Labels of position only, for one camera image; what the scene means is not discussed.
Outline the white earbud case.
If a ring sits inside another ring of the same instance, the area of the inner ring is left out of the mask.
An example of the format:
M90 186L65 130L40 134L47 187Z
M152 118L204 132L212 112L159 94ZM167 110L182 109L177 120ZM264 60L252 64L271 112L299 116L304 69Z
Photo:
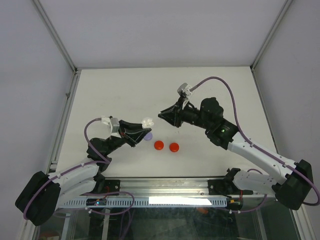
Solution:
M141 126L143 129L151 128L154 125L153 119L150 117L145 117L141 121Z

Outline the purple earbud case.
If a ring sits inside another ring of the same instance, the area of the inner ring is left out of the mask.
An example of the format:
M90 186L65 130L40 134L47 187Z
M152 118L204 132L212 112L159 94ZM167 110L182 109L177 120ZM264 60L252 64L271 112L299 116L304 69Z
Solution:
M143 138L145 141L150 141L153 138L153 134L151 132L147 133Z

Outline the orange earbud case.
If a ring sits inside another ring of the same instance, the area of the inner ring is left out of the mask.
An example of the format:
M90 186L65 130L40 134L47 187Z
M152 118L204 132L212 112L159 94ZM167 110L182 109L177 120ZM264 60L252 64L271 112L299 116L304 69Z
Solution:
M169 149L170 149L171 152L176 153L176 152L179 151L180 146L179 146L178 143L172 142L172 143L169 145Z
M164 143L161 140L157 140L154 142L154 148L156 150L162 150L164 148Z

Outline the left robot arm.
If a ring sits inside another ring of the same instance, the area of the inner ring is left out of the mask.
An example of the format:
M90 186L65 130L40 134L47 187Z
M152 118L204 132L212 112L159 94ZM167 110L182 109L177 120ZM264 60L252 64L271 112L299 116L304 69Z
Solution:
M88 128L95 122L107 126L108 138L88 138ZM25 220L40 226L49 220L61 204L84 194L102 193L105 182L101 174L112 162L109 155L123 145L134 148L152 131L153 125L150 117L144 118L141 123L130 123L112 116L89 121L84 127L87 158L54 173L36 172L16 199L15 206Z

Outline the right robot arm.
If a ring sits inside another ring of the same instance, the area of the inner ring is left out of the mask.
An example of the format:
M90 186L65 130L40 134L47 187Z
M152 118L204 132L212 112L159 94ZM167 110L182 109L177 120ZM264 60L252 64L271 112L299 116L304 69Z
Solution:
M238 190L251 190L271 195L291 210L298 210L305 203L313 183L309 162L303 159L296 162L277 155L242 136L240 129L223 117L224 109L215 97L202 100L200 108L183 102L184 98L180 97L158 117L177 128L188 123L204 129L211 143L247 159L266 172L258 174L232 168L224 177L226 192L234 194Z

